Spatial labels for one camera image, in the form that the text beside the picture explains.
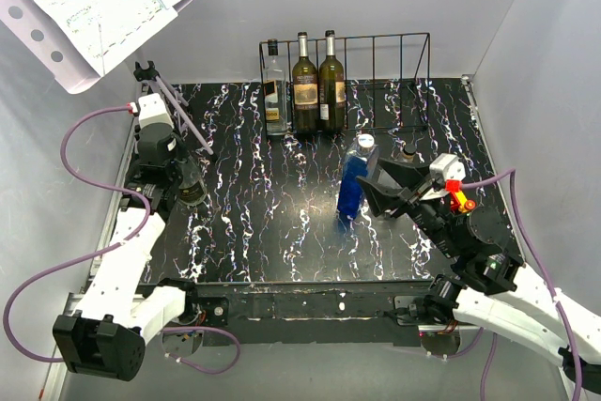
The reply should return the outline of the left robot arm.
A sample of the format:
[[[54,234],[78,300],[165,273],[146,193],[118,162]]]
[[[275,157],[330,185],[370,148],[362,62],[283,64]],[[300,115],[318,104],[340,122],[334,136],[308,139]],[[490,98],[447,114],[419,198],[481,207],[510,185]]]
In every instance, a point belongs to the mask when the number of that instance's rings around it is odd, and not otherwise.
[[[151,294],[134,297],[151,250],[177,205],[184,145],[173,127],[153,123],[137,138],[138,157],[126,177],[112,243],[90,287],[70,315],[60,315],[53,336],[71,373],[123,381],[138,373],[146,345],[175,321],[188,326],[199,317],[192,286],[165,278]]]

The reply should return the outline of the clear round bottle cork stopper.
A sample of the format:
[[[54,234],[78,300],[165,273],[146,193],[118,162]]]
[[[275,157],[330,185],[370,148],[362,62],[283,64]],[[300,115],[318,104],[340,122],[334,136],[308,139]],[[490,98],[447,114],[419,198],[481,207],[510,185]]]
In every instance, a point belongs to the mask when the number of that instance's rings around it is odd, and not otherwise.
[[[417,147],[413,143],[405,143],[401,150],[401,162],[414,164],[417,153]]]

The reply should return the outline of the tall clear bottle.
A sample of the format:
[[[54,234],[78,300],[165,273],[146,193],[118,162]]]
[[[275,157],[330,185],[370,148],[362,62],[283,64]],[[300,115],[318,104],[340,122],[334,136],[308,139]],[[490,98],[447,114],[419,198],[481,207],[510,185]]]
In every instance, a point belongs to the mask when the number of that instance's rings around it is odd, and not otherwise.
[[[178,200],[186,206],[195,207],[207,196],[207,188],[201,170],[187,150],[180,149],[173,159],[177,177]]]

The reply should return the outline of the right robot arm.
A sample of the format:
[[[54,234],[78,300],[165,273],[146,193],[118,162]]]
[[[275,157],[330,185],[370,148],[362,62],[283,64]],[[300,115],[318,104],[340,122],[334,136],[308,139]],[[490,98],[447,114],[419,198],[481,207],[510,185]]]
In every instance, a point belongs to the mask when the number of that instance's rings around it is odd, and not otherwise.
[[[559,366],[575,390],[600,391],[600,317],[528,265],[493,208],[463,193],[465,166],[455,154],[431,163],[381,158],[394,184],[358,176],[372,213],[407,215],[452,259],[426,294],[397,310],[405,320],[470,323],[520,343]]]

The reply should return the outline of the clear square bottle orange label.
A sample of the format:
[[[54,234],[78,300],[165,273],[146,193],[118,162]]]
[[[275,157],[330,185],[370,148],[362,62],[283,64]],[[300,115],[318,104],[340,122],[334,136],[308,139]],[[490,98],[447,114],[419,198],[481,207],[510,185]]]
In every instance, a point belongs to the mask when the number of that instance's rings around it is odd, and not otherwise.
[[[268,62],[264,69],[263,94],[267,135],[281,136],[288,131],[285,71],[278,51],[278,40],[268,40]]]

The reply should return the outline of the blue square glass bottle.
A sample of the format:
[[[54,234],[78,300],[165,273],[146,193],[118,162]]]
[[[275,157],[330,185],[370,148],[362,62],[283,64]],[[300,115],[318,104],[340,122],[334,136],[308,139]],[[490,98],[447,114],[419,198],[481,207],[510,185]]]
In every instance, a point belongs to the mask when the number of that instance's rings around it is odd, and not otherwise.
[[[357,135],[344,158],[337,211],[344,221],[354,220],[362,206],[364,193],[356,177],[370,178],[375,171],[379,147],[369,133]]]

